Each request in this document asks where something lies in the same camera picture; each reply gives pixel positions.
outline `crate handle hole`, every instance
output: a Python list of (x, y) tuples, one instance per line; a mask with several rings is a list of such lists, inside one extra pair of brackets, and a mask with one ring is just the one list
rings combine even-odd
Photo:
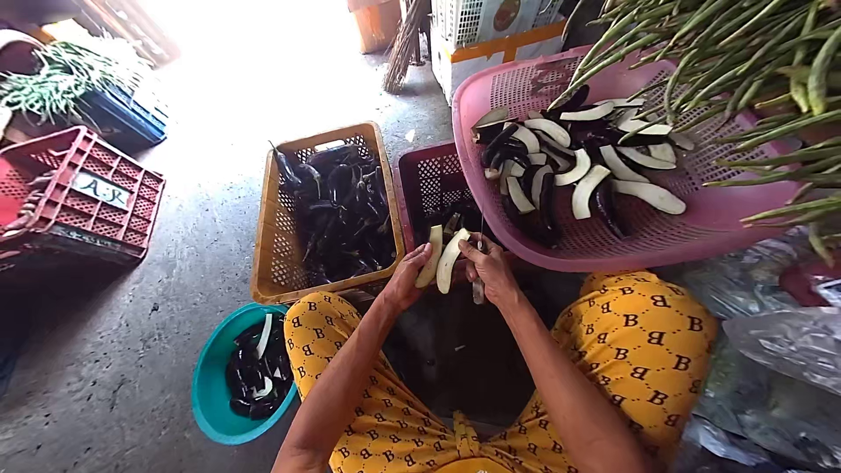
[(332, 149), (332, 148), (337, 148), (339, 146), (344, 146), (344, 145), (345, 145), (344, 140), (336, 140), (336, 141), (331, 141), (329, 143), (324, 143), (323, 145), (315, 145), (315, 146), (313, 146), (313, 149), (318, 151), (318, 152), (321, 152), (321, 151), (329, 150), (329, 149)]

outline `broom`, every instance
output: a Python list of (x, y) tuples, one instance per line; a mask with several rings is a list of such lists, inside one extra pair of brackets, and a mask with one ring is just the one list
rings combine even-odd
[(400, 25), (400, 31), (394, 39), (394, 46), (389, 55), (389, 70), (383, 77), (383, 89), (388, 93), (396, 93), (400, 90), (403, 79), (406, 78), (406, 71), (409, 69), (409, 59), (415, 51), (415, 46), (420, 40), (418, 30), (423, 19), (432, 13), (431, 0), (414, 0), (406, 12), (406, 19)]

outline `yellow patterned pants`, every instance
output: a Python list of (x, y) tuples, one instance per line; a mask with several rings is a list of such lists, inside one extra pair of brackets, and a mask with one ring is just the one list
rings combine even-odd
[[(307, 295), (285, 334), (303, 400), (361, 317), (337, 295)], [(652, 455), (668, 462), (706, 374), (716, 321), (685, 290), (645, 271), (591, 274), (552, 335), (621, 412)], [(516, 423), (480, 443), (467, 419), (455, 432), (430, 413), (380, 353), (368, 388), (330, 459), (335, 473), (429, 471), (490, 458), (516, 472), (577, 471), (535, 392)]]

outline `pink plastic basket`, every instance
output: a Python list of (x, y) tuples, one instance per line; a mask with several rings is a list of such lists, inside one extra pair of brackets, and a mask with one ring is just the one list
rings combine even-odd
[[(570, 206), (572, 186), (565, 186), (557, 188), (554, 206), (563, 232), (557, 249), (546, 249), (514, 227), (502, 210), (498, 184), (484, 178), (479, 160), (484, 147), (473, 143), (470, 127), (489, 110), (502, 105), (509, 107), (510, 116), (520, 119), (529, 110), (545, 109), (567, 87), (575, 67), (589, 49), (582, 46), (555, 56), (491, 67), (471, 76), (456, 91), (452, 127), (464, 176), (488, 225), (506, 247), (529, 263), (556, 271), (617, 271), (709, 258), (780, 233), (779, 229), (743, 228), (739, 219), (782, 206), (796, 191), (797, 183), (701, 187), (707, 181), (754, 176), (717, 166), (713, 162), (716, 159), (756, 159), (792, 151), (793, 146), (788, 143), (773, 142), (747, 153), (731, 154), (735, 145), (714, 142), (715, 138), (753, 128), (756, 120), (747, 113), (721, 128), (721, 115), (695, 126), (689, 134), (696, 148), (681, 153), (678, 168), (647, 174), (653, 183), (686, 202), (683, 215), (668, 215), (640, 199), (618, 194), (618, 211), (634, 230), (629, 238), (620, 241), (596, 218), (575, 220)], [(627, 97), (668, 77), (674, 70), (674, 64), (661, 61), (629, 71), (628, 66), (637, 60), (635, 56), (628, 57), (596, 74), (588, 82), (588, 103)], [(660, 104), (662, 95), (662, 87), (643, 95), (646, 107)], [(698, 108), (684, 114), (679, 124), (706, 110)]]

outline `orange tape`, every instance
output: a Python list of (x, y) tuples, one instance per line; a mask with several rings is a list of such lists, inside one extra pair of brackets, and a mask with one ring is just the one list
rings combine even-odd
[(485, 41), (476, 45), (464, 46), (463, 48), (456, 49), (452, 54), (446, 48), (444, 49), (451, 63), (479, 57), (490, 59), (492, 55), (498, 52), (503, 53), (503, 62), (511, 62), (516, 58), (517, 48), (560, 36), (566, 24), (567, 20), (564, 19), (557, 23), (530, 29), (524, 33), (516, 33), (505, 38), (497, 38), (496, 40)]

